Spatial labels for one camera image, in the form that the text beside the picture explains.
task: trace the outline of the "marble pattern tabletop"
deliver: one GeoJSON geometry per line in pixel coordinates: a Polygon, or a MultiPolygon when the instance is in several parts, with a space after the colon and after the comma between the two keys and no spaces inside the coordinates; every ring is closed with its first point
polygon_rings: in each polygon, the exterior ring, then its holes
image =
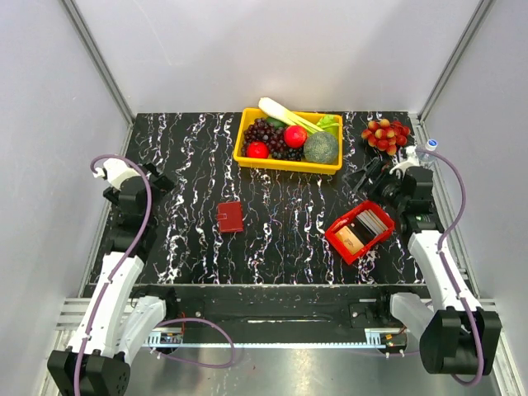
{"type": "MultiPolygon", "coordinates": [[[[353,266],[324,238],[333,221],[365,199],[347,180],[376,155],[361,139],[367,122],[388,118],[411,127],[405,112],[336,114],[344,121],[344,161],[333,176],[238,167],[240,113],[139,114],[126,156],[154,163],[176,187],[156,205],[157,240],[138,283],[422,283],[396,233],[353,266]],[[244,231],[220,233],[216,206],[233,200],[242,202],[244,231]]],[[[92,284],[102,255],[100,248],[92,284]]]]}

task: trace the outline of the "red grapes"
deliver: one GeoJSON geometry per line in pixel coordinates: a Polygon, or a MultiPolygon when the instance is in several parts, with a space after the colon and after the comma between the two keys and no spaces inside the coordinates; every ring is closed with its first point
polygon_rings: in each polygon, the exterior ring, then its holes
{"type": "Polygon", "coordinates": [[[263,142],[270,150],[273,159],[300,161],[303,158],[303,148],[288,147],[284,141],[284,127],[276,128],[264,118],[257,118],[252,125],[244,130],[242,155],[246,157],[249,144],[263,142]]]}

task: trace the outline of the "yellow basket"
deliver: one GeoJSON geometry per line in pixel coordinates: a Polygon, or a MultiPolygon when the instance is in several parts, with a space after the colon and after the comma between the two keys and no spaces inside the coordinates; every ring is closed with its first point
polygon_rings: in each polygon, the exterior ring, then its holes
{"type": "MultiPolygon", "coordinates": [[[[310,121],[312,124],[323,118],[325,115],[320,113],[303,113],[294,111],[298,116],[310,121]]],[[[278,169],[280,171],[292,172],[310,172],[310,173],[324,173],[326,175],[334,175],[341,169],[343,162],[343,118],[340,115],[335,115],[339,123],[339,131],[337,132],[337,141],[339,143],[339,155],[334,163],[309,163],[306,160],[301,162],[286,161],[281,159],[269,158],[248,158],[242,156],[242,146],[244,140],[244,130],[251,125],[257,118],[266,118],[267,115],[260,109],[247,108],[242,113],[242,120],[240,121],[240,128],[238,129],[237,143],[234,146],[233,157],[240,167],[264,167],[265,169],[278,169]]]]}

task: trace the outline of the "red wallet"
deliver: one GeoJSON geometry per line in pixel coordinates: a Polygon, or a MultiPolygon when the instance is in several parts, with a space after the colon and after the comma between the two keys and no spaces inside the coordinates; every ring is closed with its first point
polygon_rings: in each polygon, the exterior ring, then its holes
{"type": "Polygon", "coordinates": [[[218,204],[216,219],[221,233],[238,233],[244,230],[242,204],[239,201],[218,204]]]}

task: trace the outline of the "metal floor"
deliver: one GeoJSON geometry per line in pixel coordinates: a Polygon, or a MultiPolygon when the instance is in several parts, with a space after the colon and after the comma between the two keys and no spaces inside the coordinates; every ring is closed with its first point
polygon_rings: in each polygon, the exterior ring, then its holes
{"type": "MultiPolygon", "coordinates": [[[[181,349],[178,356],[223,363],[221,349],[181,349]]],[[[126,396],[319,396],[319,395],[450,395],[494,396],[492,375],[474,388],[457,384],[449,375],[429,375],[420,358],[359,356],[345,350],[237,350],[238,363],[212,370],[141,351],[132,365],[126,396]]]]}

